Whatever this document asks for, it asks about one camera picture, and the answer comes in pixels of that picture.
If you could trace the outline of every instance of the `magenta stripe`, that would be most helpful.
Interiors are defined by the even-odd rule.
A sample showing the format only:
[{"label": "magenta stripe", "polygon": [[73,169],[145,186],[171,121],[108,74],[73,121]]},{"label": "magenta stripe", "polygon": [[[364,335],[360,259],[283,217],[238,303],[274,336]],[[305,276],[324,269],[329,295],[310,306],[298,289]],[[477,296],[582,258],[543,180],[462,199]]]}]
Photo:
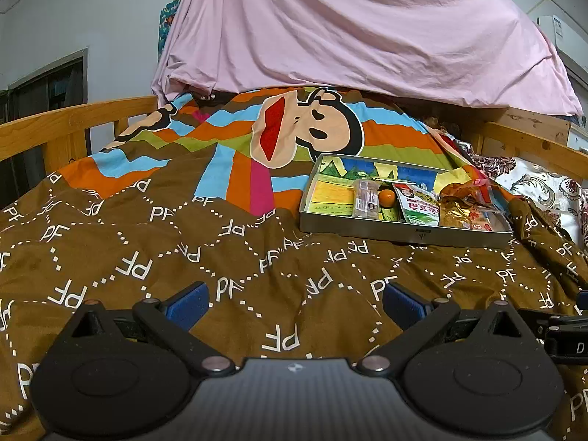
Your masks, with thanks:
[{"label": "magenta stripe", "polygon": [[255,159],[251,160],[251,205],[249,212],[262,216],[275,208],[272,178],[269,169]]}]

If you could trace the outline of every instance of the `wooden bed frame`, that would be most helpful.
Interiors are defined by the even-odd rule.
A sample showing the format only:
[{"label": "wooden bed frame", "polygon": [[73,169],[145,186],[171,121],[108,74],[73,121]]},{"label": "wooden bed frame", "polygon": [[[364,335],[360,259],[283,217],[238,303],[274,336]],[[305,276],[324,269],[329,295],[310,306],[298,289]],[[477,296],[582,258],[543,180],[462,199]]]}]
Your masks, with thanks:
[{"label": "wooden bed frame", "polygon": [[[513,108],[467,108],[431,101],[393,99],[413,117],[435,116],[457,123],[462,139],[483,156],[518,156],[553,172],[588,180],[588,155],[566,146],[570,123],[556,117]],[[115,136],[129,117],[157,109],[155,96],[82,104],[17,119],[0,125],[0,161],[42,146],[50,174],[87,156],[84,131],[114,122]]]}]

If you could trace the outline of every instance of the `box of snacks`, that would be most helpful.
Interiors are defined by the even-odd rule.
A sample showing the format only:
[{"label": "box of snacks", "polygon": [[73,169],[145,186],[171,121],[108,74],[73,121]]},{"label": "box of snacks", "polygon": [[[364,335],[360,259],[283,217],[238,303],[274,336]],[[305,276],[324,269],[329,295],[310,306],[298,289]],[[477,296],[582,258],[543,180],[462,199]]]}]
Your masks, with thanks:
[{"label": "box of snacks", "polygon": [[303,232],[450,247],[504,248],[513,234],[485,179],[463,169],[321,154],[300,206]]}]

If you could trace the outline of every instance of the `brown blanket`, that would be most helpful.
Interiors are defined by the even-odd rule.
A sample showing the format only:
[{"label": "brown blanket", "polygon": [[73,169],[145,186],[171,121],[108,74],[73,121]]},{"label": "brown blanket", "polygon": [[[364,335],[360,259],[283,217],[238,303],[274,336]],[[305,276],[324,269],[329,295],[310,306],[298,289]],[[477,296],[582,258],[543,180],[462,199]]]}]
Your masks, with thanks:
[{"label": "brown blanket", "polygon": [[[191,333],[240,364],[245,356],[357,361],[400,332],[381,306],[387,280],[466,309],[505,297],[516,307],[570,315],[576,293],[588,288],[579,250],[527,201],[509,204],[516,236],[503,250],[305,234],[291,210],[257,216],[221,197],[195,196],[193,182],[217,145],[178,150],[104,201],[55,174],[2,213],[0,429],[14,439],[42,434],[28,384],[83,299],[130,308],[202,280],[211,303]],[[147,149],[135,140],[123,148],[136,160],[147,150],[170,158],[169,146]],[[566,397],[552,433],[584,441],[584,367],[561,373]]]}]

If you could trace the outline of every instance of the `patterned bedspread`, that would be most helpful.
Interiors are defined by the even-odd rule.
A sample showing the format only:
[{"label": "patterned bedspread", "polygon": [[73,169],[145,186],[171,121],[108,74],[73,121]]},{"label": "patterned bedspread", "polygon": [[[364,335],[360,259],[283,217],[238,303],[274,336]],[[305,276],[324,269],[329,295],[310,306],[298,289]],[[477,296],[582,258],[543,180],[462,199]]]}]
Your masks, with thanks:
[{"label": "patterned bedspread", "polygon": [[[29,381],[84,299],[130,308],[202,280],[209,309],[191,332],[237,364],[245,356],[356,361],[400,332],[381,306],[390,280],[463,308],[506,298],[576,313],[588,266],[520,198],[509,203],[516,236],[502,250],[299,231],[318,153],[475,176],[448,147],[381,97],[265,89],[209,107],[181,96],[101,153],[49,175],[0,218],[0,429],[23,440],[42,434]],[[562,375],[567,394],[552,431],[585,439],[584,369]]]}]

